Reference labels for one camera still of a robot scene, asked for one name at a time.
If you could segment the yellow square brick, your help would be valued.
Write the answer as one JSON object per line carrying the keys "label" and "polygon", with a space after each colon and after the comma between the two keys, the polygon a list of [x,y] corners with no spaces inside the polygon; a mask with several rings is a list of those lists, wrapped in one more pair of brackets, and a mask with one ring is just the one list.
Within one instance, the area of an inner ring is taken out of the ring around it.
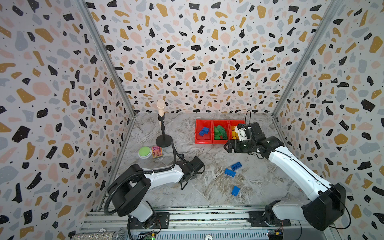
{"label": "yellow square brick", "polygon": [[238,140],[238,134],[236,133],[236,126],[231,126],[231,131],[232,131],[232,140]]}

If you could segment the blue long brick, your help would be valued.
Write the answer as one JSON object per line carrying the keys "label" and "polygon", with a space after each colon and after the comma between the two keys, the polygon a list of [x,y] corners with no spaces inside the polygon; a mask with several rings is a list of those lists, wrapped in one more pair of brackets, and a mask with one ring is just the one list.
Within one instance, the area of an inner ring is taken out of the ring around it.
{"label": "blue long brick", "polygon": [[241,167],[242,167],[242,164],[240,162],[237,162],[237,163],[231,165],[232,171],[236,171],[236,170],[240,169]]}

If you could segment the blue long brick diagonal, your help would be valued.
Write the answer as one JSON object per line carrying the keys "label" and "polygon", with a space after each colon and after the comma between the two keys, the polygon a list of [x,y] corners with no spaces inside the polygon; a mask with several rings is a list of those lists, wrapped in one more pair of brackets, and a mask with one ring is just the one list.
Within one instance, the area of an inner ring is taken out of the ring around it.
{"label": "blue long brick diagonal", "polygon": [[236,176],[236,172],[232,171],[232,170],[229,170],[229,169],[225,169],[225,174],[227,176],[230,176],[232,178],[234,178]]}

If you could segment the blue square brick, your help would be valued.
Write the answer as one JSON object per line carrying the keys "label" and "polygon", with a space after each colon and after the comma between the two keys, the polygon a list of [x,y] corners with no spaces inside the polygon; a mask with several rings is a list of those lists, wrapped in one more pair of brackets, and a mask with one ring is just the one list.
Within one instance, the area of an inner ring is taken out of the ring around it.
{"label": "blue square brick", "polygon": [[239,187],[234,186],[234,188],[233,188],[231,194],[232,194],[234,197],[237,197],[238,194],[239,194],[239,192],[240,192],[240,190],[241,190],[241,189],[240,189]]}

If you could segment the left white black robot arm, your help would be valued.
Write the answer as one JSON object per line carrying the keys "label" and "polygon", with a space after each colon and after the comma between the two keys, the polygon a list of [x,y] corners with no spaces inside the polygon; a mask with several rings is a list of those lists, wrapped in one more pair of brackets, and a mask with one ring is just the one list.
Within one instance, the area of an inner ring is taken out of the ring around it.
{"label": "left white black robot arm", "polygon": [[144,228],[149,228],[157,214],[149,202],[144,200],[147,192],[167,184],[180,184],[183,190],[189,181],[196,179],[205,169],[199,157],[151,170],[132,165],[108,187],[108,194],[113,194],[111,202],[115,209],[112,212],[120,217],[130,216]]}

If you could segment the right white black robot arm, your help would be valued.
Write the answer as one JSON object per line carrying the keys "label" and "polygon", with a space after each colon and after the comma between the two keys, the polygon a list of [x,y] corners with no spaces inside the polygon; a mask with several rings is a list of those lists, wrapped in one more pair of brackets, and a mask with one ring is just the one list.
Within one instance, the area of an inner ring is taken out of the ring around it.
{"label": "right white black robot arm", "polygon": [[265,206],[257,221],[271,227],[283,220],[305,221],[313,228],[324,231],[344,214],[349,214],[346,189],[341,184],[331,184],[303,164],[284,143],[275,136],[267,138],[258,123],[238,124],[238,139],[224,145],[228,153],[256,155],[267,159],[283,170],[304,192],[308,202],[276,200]]}

